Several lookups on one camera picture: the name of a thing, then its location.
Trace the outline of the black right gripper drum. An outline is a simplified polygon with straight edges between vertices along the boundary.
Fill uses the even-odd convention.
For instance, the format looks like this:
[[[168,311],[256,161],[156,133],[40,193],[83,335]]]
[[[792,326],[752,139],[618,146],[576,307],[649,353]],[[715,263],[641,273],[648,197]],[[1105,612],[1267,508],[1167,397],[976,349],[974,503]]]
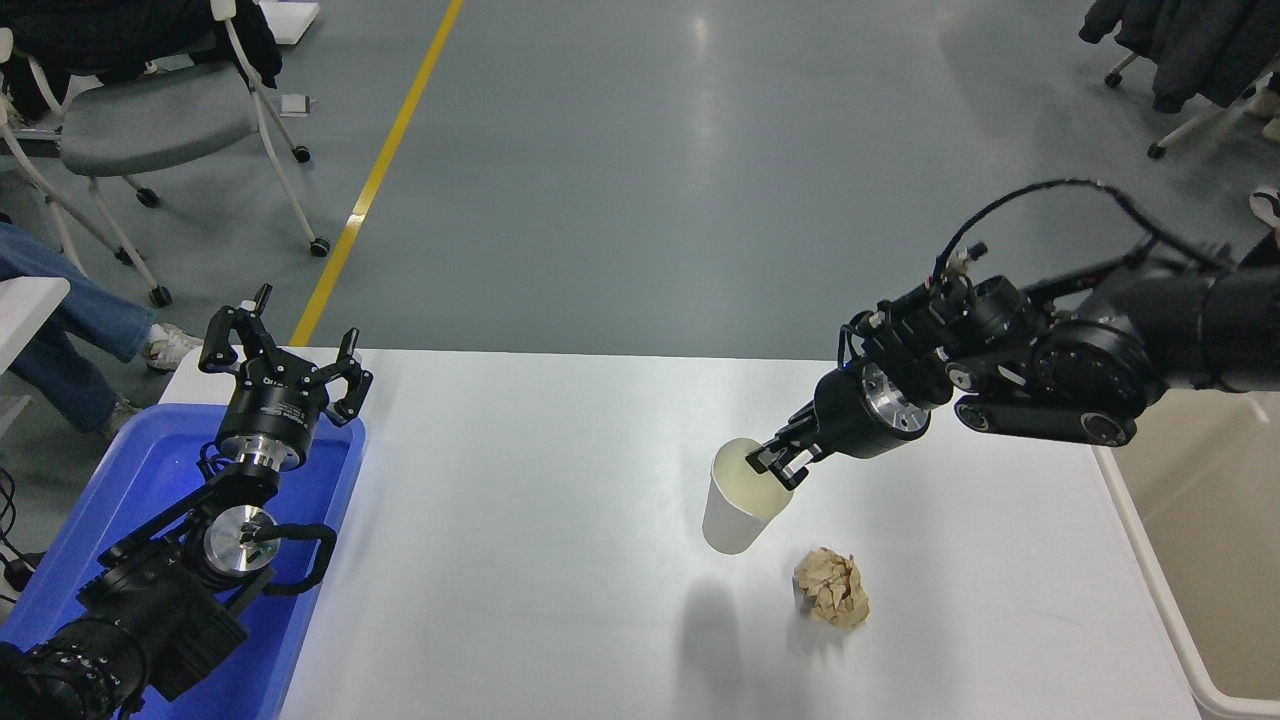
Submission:
[[[890,425],[874,411],[863,382],[870,365],[832,370],[817,386],[813,409],[817,421],[815,460],[840,454],[870,459],[901,445]]]

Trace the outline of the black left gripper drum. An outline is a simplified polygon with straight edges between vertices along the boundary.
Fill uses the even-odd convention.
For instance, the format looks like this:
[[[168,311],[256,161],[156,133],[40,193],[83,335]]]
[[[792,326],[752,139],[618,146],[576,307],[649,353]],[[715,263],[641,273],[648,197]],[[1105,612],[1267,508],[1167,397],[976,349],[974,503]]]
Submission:
[[[232,454],[238,439],[262,437],[306,454],[328,404],[324,388],[302,389],[266,377],[239,379],[218,430],[218,447]]]

